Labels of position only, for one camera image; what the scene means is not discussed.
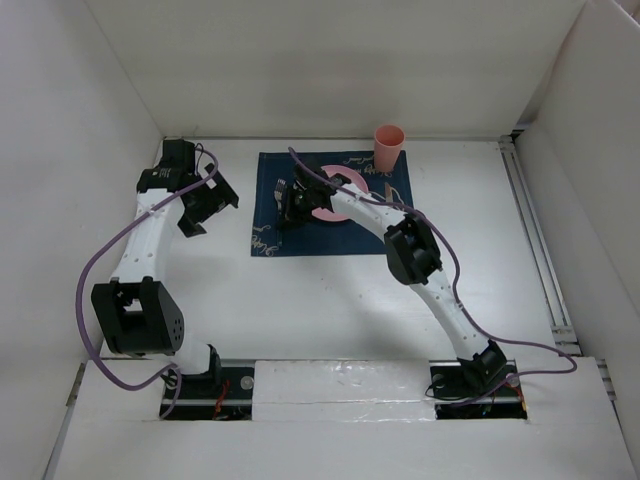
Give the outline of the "fork with green handle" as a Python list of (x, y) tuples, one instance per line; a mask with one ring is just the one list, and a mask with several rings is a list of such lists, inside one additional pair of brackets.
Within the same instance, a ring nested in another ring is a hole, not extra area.
[(283, 224), (285, 221), (285, 194), (287, 185), (284, 179), (278, 179), (274, 190), (274, 200), (277, 207), (277, 220), (275, 224), (276, 242), (279, 248), (283, 245)]

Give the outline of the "pink plastic plate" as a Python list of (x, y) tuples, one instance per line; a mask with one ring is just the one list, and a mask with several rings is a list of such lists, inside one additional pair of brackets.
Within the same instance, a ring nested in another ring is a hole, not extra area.
[[(337, 174), (340, 174), (349, 179), (352, 184), (354, 184), (364, 193), (369, 192), (369, 188), (365, 179), (351, 168), (343, 165), (323, 165), (321, 169), (327, 174), (328, 177), (333, 177)], [(348, 220), (348, 217), (346, 215), (338, 214), (325, 208), (316, 208), (312, 211), (312, 216), (317, 220), (329, 223), (338, 223)]]

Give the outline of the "dark blue cloth placemat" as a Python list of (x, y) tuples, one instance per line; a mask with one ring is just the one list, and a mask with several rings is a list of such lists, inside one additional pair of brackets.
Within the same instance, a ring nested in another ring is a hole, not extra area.
[[(300, 159), (313, 166), (343, 165), (355, 170), (366, 181), (369, 194), (385, 201), (385, 183), (395, 189), (396, 202), (413, 204), (407, 154), (402, 151), (394, 169), (382, 173), (375, 169), (371, 151), (300, 152)], [(286, 152), (259, 154), (256, 200), (251, 231), (251, 255), (277, 258), (298, 256), (377, 255), (385, 252), (383, 243), (351, 220), (329, 223), (313, 219), (300, 228), (283, 233), (277, 246), (275, 224), (277, 207), (274, 190), (278, 179), (291, 183), (295, 162)]]

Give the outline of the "pink plastic cup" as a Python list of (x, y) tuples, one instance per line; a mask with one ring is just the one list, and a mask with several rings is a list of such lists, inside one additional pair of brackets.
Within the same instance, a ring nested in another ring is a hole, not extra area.
[(383, 173), (391, 172), (405, 141), (404, 131), (395, 125), (382, 125), (374, 134), (374, 166)]

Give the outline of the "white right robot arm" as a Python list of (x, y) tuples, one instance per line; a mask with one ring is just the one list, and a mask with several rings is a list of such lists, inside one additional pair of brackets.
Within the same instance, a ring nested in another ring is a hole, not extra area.
[(346, 176), (328, 176), (295, 150), (289, 151), (294, 181), (286, 187), (278, 228), (298, 228), (312, 220), (318, 208), (344, 215), (384, 245), (387, 267), (396, 281), (409, 287), (426, 304), (447, 334), (472, 395), (494, 387), (506, 365), (497, 343), (478, 331), (463, 313), (447, 279), (433, 230), (413, 208), (380, 202)]

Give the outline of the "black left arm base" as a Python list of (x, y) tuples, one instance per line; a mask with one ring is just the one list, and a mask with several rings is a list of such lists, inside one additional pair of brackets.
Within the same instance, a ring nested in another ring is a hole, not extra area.
[(178, 397), (175, 373), (163, 392), (159, 415), (169, 421), (249, 421), (252, 419), (255, 385), (254, 360), (222, 360), (210, 347), (209, 370), (184, 375)]

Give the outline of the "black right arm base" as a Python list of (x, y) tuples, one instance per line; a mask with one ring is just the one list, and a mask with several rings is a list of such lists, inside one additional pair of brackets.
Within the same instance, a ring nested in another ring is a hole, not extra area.
[(486, 386), (473, 386), (465, 377), (463, 366), (456, 361), (431, 361), (429, 372), (425, 396), (434, 401), (437, 420), (528, 419), (524, 394), (517, 379), (478, 399), (508, 375), (518, 372), (514, 360), (507, 360), (497, 377)]

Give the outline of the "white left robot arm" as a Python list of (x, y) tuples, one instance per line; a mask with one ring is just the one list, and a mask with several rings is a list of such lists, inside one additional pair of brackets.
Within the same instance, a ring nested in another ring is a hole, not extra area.
[(203, 235), (206, 220), (239, 204), (215, 164), (198, 166), (202, 151), (184, 139), (163, 142), (159, 162), (137, 182), (137, 216), (121, 260), (108, 282), (93, 286), (91, 302), (112, 353), (164, 355), (196, 393), (208, 397), (222, 387), (219, 355), (187, 332), (182, 311), (164, 285), (174, 236)]

